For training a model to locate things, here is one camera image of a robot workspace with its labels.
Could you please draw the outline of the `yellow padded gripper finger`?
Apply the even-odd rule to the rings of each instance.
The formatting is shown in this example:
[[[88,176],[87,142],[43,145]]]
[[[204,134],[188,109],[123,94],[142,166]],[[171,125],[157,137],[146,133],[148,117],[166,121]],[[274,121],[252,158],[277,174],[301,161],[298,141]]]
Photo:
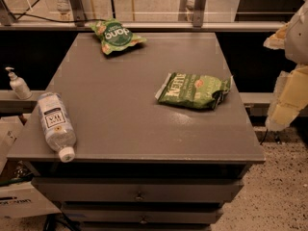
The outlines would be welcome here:
[[[272,50],[284,49],[285,48],[284,40],[286,37],[288,26],[289,26],[288,23],[283,25],[279,30],[277,30],[274,34],[272,34],[264,41],[263,46]]]
[[[269,105],[266,127],[282,131],[308,105],[308,65],[298,64],[291,72],[281,71]]]

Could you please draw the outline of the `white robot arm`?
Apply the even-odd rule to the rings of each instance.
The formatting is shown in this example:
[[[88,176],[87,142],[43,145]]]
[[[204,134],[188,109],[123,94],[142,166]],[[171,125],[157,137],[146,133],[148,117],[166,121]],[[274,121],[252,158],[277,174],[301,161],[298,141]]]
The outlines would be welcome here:
[[[296,63],[290,73],[280,72],[269,105],[266,127],[278,132],[289,127],[308,105],[308,1],[288,23],[265,40],[264,46],[283,49],[285,57]]]

